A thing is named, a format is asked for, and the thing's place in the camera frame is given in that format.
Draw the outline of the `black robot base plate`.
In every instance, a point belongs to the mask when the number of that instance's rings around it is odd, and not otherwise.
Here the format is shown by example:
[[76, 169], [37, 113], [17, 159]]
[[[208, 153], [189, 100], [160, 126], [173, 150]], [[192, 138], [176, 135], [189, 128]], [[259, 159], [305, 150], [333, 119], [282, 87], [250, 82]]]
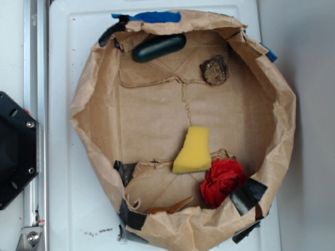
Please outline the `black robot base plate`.
[[38, 173], [38, 122], [1, 91], [1, 210]]

